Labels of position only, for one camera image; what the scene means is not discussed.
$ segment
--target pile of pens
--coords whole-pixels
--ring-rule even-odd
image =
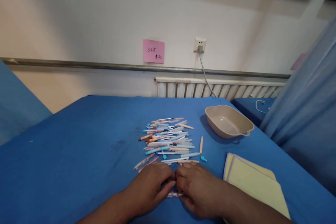
[[[192,139],[188,138],[189,132],[186,130],[194,129],[187,125],[185,118],[165,118],[152,121],[147,124],[143,131],[146,136],[139,138],[145,141],[147,146],[144,148],[147,158],[138,163],[134,170],[139,172],[145,167],[157,161],[162,156],[162,161],[168,165],[173,163],[191,162],[189,158],[200,155],[200,152],[191,152],[195,146]],[[169,159],[170,155],[180,155],[179,158]]]

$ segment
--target electrical outlet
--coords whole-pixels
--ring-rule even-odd
[[[194,53],[198,53],[198,46],[201,46],[201,51],[200,53],[204,53],[205,51],[205,46],[207,44],[207,40],[203,38],[195,38],[195,43],[194,43]]]

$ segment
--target metal rail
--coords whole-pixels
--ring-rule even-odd
[[[44,59],[37,60],[37,59],[3,58],[3,57],[1,57],[0,59],[6,65],[203,74],[202,69],[196,69],[196,68],[176,68],[167,66],[163,67],[163,66],[127,65],[127,64],[80,62],[80,61],[56,61],[56,60],[44,60]],[[211,70],[211,69],[205,69],[205,73],[212,75],[261,77],[261,78],[277,78],[277,79],[288,79],[290,77],[290,75],[277,74],[277,73],[268,74],[259,72],[240,72],[240,71]]]

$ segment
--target white radiator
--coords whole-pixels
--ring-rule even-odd
[[[158,97],[208,97],[211,91],[204,79],[155,77]],[[240,80],[208,80],[217,97],[231,101],[235,98],[276,97],[285,85],[283,82]]]

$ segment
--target blue table cover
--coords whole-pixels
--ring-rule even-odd
[[[335,223],[336,198],[260,129],[245,138],[216,135],[204,110],[220,104],[232,106],[214,97],[79,99],[0,147],[0,222],[78,221],[137,175],[133,167],[145,157],[145,143],[138,138],[148,122],[186,117],[195,128],[190,130],[195,146],[204,136],[208,162],[202,165],[215,176],[223,178],[226,154],[235,153],[274,172],[295,223]],[[178,198],[132,221],[198,222],[214,221],[199,220]]]
[[[244,116],[251,120],[257,127],[260,126],[262,120],[265,118],[266,114],[258,111],[256,107],[256,101],[262,100],[265,103],[258,102],[258,109],[268,112],[268,108],[272,107],[275,98],[236,98],[231,101],[233,106],[235,106]]]

